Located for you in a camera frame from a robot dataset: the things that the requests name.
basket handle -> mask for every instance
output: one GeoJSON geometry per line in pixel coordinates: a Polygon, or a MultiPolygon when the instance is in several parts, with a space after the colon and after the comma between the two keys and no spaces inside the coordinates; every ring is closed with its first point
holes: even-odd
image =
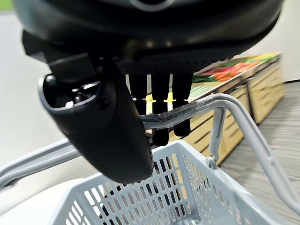
{"type": "Polygon", "coordinates": [[[61,140],[0,168],[0,191],[20,179],[81,156],[68,139],[61,140]]]}
{"type": "Polygon", "coordinates": [[[248,111],[236,98],[227,94],[212,94],[172,111],[143,115],[141,118],[146,129],[161,129],[173,127],[179,121],[203,114],[206,111],[215,110],[210,142],[210,152],[213,157],[208,158],[208,165],[214,169],[215,166],[213,165],[219,157],[218,138],[220,138],[220,131],[223,130],[226,109],[232,113],[238,123],[279,198],[300,216],[300,197],[298,193],[293,188],[292,183],[248,111]]]}

mesh vent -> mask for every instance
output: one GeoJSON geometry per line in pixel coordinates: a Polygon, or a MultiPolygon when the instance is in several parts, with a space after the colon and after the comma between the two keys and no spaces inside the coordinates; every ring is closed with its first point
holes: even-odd
{"type": "Polygon", "coordinates": [[[209,61],[184,61],[184,62],[164,62],[159,64],[142,64],[134,62],[119,62],[118,67],[123,74],[143,75],[143,74],[176,74],[194,73],[217,60],[209,61]]]}
{"type": "Polygon", "coordinates": [[[171,225],[191,214],[175,153],[157,160],[147,180],[128,185],[107,181],[84,196],[102,225],[171,225]]]}

perforated plastic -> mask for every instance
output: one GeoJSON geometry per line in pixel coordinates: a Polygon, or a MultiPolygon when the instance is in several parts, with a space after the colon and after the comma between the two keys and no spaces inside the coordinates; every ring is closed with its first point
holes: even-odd
{"type": "Polygon", "coordinates": [[[153,157],[147,180],[123,185],[96,174],[76,185],[49,224],[289,224],[184,141],[157,148],[153,157]]]}

cabinet drawer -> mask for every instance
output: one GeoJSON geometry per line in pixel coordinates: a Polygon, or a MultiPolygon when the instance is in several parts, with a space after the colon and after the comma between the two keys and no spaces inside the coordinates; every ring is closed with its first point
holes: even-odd
{"type": "Polygon", "coordinates": [[[232,126],[235,123],[234,117],[229,114],[228,116],[225,117],[223,129],[228,129],[230,126],[232,126]]]}
{"type": "Polygon", "coordinates": [[[198,140],[191,142],[190,140],[185,140],[187,143],[192,145],[198,152],[202,152],[205,150],[207,147],[210,145],[210,137],[211,137],[211,132],[206,133],[204,136],[199,137],[198,140]]]}
{"type": "Polygon", "coordinates": [[[186,142],[193,145],[197,141],[199,141],[202,137],[204,137],[206,134],[211,132],[212,128],[212,121],[213,118],[208,119],[206,122],[204,122],[200,127],[198,127],[196,130],[193,130],[189,136],[183,138],[186,142]]]}
{"type": "Polygon", "coordinates": [[[197,126],[201,125],[202,123],[204,124],[206,121],[209,119],[212,119],[214,115],[214,111],[207,112],[204,115],[196,116],[191,118],[191,130],[195,129],[197,126]]]}
{"type": "Polygon", "coordinates": [[[244,135],[237,124],[235,124],[230,131],[224,131],[224,142],[226,151],[231,152],[235,146],[240,143],[244,135]]]}

shopping basket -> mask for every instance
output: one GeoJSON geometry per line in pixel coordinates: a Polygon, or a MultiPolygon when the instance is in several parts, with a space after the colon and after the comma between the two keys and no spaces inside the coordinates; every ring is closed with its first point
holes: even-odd
{"type": "MultiPolygon", "coordinates": [[[[184,141],[153,151],[151,177],[118,184],[100,173],[66,193],[50,225],[286,225],[216,166],[226,109],[230,110],[281,200],[300,215],[300,198],[243,105],[213,94],[161,114],[143,115],[145,129],[167,128],[214,110],[211,157],[184,141]]],[[[33,152],[0,170],[0,189],[19,179],[80,156],[63,140],[33,152]]]]}
{"type": "Polygon", "coordinates": [[[50,224],[288,224],[184,141],[154,150],[153,158],[147,180],[123,185],[97,174],[76,185],[50,224]]]}

